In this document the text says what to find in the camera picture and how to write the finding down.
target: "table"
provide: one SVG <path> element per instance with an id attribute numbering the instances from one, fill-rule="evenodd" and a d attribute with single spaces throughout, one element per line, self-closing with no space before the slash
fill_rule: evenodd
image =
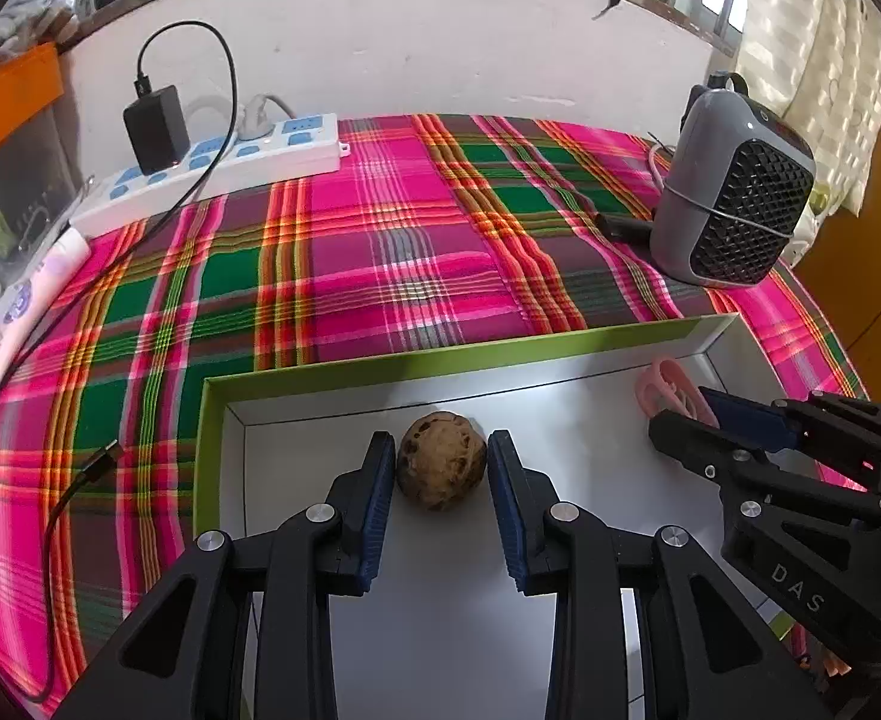
<path id="1" fill-rule="evenodd" d="M 29 689 L 46 663 L 46 512 L 91 451 L 127 450 L 55 536 L 48 712 L 191 537 L 208 376 L 738 311 L 789 395 L 865 394 L 785 266 L 752 289 L 704 290 L 602 237 L 595 211 L 650 218 L 656 204 L 640 138 L 419 115 L 342 122 L 341 140 L 352 156 L 336 173 L 185 207 L 2 394 L 0 664 Z M 147 224 L 96 240 L 55 310 Z"/>

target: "white wall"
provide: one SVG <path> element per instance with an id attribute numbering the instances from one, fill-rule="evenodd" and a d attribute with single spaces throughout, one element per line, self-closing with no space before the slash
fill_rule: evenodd
<path id="1" fill-rule="evenodd" d="M 61 58 L 56 105 L 82 175 L 134 163 L 122 110 L 134 100 L 141 43 L 171 20 L 208 20 L 229 43 L 240 99 L 271 91 L 298 114 L 485 113 L 580 122 L 674 141 L 711 48 L 624 1 L 159 0 L 101 28 Z M 154 88 L 178 86 L 194 140 L 223 131 L 229 84 L 200 30 L 151 45 Z"/>

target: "gray space heater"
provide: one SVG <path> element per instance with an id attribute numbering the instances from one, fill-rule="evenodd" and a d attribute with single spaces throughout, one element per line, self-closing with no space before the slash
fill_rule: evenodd
<path id="1" fill-rule="evenodd" d="M 650 254 L 661 271 L 688 284 L 760 282 L 813 189 L 806 141 L 739 84 L 744 93 L 694 87 L 664 177 Z"/>

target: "transparent container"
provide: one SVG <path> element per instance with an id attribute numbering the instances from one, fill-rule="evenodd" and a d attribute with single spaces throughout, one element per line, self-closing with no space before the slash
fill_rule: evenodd
<path id="1" fill-rule="evenodd" d="M 50 106 L 0 144 L 0 281 L 23 274 L 77 197 Z"/>

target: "power outlet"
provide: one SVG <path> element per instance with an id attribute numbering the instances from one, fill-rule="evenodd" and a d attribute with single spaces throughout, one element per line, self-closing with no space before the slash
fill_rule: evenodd
<path id="1" fill-rule="evenodd" d="M 306 129 L 320 129 L 320 127 L 323 127 L 322 116 L 305 116 L 303 119 L 289 119 L 284 122 L 281 132 L 287 135 L 290 132 L 303 132 Z"/>

